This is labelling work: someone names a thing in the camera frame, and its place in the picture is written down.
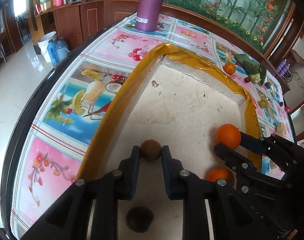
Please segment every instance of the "dark round object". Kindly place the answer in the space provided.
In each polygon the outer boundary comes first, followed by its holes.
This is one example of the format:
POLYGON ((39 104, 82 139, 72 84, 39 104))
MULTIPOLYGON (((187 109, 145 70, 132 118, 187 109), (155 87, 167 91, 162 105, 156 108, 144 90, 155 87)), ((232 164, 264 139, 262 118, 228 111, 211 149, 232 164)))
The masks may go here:
POLYGON ((271 87, 271 84, 269 82, 266 82, 264 85, 267 89, 270 89, 270 87, 271 87))
POLYGON ((155 140, 147 140, 142 143, 141 156, 148 162, 156 161, 161 156, 161 145, 155 140))
POLYGON ((125 217, 127 226, 137 233, 144 233, 149 230, 149 227, 154 219, 154 214, 146 207, 131 208, 125 217))
POLYGON ((246 78, 244 79, 244 82, 245 82, 245 83, 249 83, 249 82, 251 82, 251 81, 252 81, 251 77, 246 77, 246 78))

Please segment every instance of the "purple container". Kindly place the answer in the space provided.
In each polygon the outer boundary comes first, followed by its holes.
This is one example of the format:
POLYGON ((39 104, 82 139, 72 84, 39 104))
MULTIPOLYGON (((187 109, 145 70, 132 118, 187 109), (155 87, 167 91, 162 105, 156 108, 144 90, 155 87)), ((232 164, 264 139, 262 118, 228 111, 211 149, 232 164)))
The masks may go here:
POLYGON ((279 65, 276 67, 276 72, 280 72, 281 71, 281 69, 284 67, 286 65, 286 59, 283 59, 280 63, 279 63, 279 65))
POLYGON ((279 72, 280 76, 283 77, 284 74, 290 69, 290 64, 286 64, 279 72))
POLYGON ((140 0, 135 28, 143 32, 156 31, 163 0, 140 0))

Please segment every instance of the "doorway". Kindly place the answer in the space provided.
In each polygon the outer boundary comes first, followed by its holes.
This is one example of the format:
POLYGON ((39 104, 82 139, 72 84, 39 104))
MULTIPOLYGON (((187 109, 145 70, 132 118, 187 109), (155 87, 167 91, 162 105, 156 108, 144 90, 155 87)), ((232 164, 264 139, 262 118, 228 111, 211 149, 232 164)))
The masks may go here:
POLYGON ((26 0, 13 0, 14 16, 22 43, 25 44, 31 32, 27 20, 26 0))

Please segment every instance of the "mandarin orange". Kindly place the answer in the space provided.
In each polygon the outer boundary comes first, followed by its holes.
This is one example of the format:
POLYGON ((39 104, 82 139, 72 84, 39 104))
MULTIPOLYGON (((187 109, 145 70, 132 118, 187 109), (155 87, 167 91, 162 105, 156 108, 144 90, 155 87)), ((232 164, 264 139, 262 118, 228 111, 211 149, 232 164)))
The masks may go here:
POLYGON ((232 75, 235 72, 235 65, 231 62, 226 62, 224 64, 224 70, 229 75, 232 75))
POLYGON ((226 123, 216 131, 216 141, 235 150, 241 143, 241 133, 234 125, 226 123))
POLYGON ((215 168, 205 177, 205 179, 211 182, 216 182, 217 179, 225 179, 229 185, 234 185, 233 173, 227 168, 215 168))

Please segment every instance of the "blue thermos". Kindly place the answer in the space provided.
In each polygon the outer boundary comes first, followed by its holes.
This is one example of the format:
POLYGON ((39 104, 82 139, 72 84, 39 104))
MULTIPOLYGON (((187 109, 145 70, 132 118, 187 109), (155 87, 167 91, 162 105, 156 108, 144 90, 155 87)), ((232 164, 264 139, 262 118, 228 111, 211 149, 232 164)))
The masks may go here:
POLYGON ((58 58, 58 62, 61 62, 70 53, 66 41, 60 38, 55 46, 54 55, 58 58))
POLYGON ((55 55, 56 43, 57 43, 57 41, 50 40, 47 45, 47 51, 50 55, 53 67, 55 67, 59 63, 59 59, 58 59, 57 55, 55 55))

